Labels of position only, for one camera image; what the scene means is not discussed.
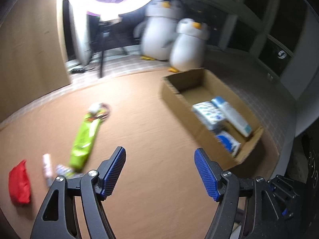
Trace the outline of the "white eraser block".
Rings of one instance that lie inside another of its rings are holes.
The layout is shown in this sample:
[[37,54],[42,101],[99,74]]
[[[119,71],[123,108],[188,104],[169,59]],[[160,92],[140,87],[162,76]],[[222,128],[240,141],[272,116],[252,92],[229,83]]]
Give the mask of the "white eraser block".
[[100,111],[100,103],[94,103],[88,109],[89,114],[92,116],[97,115],[99,111]]

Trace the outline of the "blue white small packet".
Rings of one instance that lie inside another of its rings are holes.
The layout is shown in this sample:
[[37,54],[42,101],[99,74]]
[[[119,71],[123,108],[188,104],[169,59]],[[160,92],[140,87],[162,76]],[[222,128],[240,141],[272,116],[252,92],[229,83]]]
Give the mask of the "blue white small packet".
[[233,157],[237,155],[241,147],[241,143],[237,141],[232,135],[230,135],[226,131],[220,131],[216,135],[216,138]]

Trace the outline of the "small penguin plush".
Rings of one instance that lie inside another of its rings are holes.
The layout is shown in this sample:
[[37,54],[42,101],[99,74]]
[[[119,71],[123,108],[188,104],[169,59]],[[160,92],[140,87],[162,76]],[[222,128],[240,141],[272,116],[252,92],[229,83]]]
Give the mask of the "small penguin plush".
[[169,71],[178,73],[200,68],[210,36],[208,25],[184,18],[177,25],[176,35],[169,57]]

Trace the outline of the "black tripod stand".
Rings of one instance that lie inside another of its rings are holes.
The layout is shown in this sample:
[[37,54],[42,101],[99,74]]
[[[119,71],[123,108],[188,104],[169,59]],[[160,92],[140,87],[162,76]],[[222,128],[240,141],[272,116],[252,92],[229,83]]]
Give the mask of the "black tripod stand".
[[98,31],[96,40],[91,43],[91,47],[94,52],[100,53],[99,58],[99,71],[98,77],[102,78],[104,76],[103,64],[104,64],[104,56],[106,55],[106,51],[109,49],[109,45],[114,42],[119,45],[119,48],[122,51],[122,54],[127,56],[128,52],[126,48],[121,45],[120,40],[117,37],[117,33],[113,27],[113,23],[110,21],[99,22]]

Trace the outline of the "patterned small case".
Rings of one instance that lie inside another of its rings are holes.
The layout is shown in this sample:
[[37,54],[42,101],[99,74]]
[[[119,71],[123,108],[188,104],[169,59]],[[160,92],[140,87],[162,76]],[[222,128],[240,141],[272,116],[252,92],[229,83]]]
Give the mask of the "patterned small case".
[[62,164],[56,165],[55,171],[57,176],[64,176],[67,179],[71,179],[75,174],[72,168]]

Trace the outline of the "patterned tissue pack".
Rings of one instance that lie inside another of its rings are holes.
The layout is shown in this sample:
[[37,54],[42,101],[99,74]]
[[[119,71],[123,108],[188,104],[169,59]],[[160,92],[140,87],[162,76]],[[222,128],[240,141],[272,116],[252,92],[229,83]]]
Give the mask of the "patterned tissue pack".
[[191,110],[210,131],[219,129],[226,121],[225,115],[210,101],[194,104]]

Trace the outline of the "black power strip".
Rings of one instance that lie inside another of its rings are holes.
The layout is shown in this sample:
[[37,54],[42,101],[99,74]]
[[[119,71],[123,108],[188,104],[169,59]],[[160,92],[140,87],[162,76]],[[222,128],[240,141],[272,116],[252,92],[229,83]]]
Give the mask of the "black power strip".
[[85,73],[86,69],[81,67],[81,68],[72,68],[69,73],[70,74],[78,74],[78,73]]

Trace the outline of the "white blue sunscreen bottle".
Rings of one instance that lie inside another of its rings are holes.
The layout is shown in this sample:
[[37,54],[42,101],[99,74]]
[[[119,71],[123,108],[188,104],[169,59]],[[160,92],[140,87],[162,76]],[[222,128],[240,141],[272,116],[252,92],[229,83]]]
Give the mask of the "white blue sunscreen bottle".
[[211,103],[225,115],[228,122],[230,122],[245,138],[248,138],[251,135],[251,126],[245,118],[230,105],[230,103],[220,96],[211,99]]

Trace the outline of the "pink small bottle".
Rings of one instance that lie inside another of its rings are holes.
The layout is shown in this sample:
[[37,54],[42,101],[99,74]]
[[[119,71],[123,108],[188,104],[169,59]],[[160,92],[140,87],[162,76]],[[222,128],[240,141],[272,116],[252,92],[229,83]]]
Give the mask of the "pink small bottle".
[[53,170],[52,170],[50,154],[44,154],[42,156],[42,161],[43,161],[43,175],[46,181],[46,186],[50,187],[53,183]]

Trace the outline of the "green tube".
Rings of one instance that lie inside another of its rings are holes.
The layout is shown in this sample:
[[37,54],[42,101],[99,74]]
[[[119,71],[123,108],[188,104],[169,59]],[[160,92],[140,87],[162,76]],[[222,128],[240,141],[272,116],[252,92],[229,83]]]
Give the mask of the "green tube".
[[101,119],[98,114],[88,113],[84,116],[70,153],[69,165],[72,169],[80,171],[84,168],[93,149],[100,124]]

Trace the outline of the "cardboard box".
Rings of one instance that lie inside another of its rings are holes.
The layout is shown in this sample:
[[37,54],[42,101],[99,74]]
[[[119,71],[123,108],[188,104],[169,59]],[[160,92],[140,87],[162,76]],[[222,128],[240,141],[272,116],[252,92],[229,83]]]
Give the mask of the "cardboard box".
[[223,169],[242,164],[263,134],[250,108],[209,70],[193,69],[164,77],[161,96],[210,159]]

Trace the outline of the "light wood cabinet panel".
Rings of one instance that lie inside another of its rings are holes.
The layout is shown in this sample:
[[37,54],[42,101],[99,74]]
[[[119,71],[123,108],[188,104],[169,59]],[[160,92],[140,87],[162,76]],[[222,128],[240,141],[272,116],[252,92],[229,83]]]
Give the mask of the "light wood cabinet panel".
[[1,120],[70,84],[63,0],[7,0],[1,8]]

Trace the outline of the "large penguin plush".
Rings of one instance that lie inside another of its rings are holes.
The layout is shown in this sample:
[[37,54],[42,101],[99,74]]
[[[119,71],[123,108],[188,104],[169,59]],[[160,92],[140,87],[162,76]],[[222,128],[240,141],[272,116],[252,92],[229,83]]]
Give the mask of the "large penguin plush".
[[144,21],[134,28],[140,40],[143,59],[167,61],[176,36],[176,27],[183,16],[179,0],[152,0],[146,7]]

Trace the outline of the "red pouch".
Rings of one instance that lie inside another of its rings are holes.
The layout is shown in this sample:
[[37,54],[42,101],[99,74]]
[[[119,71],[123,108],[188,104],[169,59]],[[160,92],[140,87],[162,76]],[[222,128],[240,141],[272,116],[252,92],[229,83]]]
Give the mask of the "red pouch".
[[31,185],[26,169],[26,160],[22,160],[9,172],[9,196],[15,205],[28,205],[31,201]]

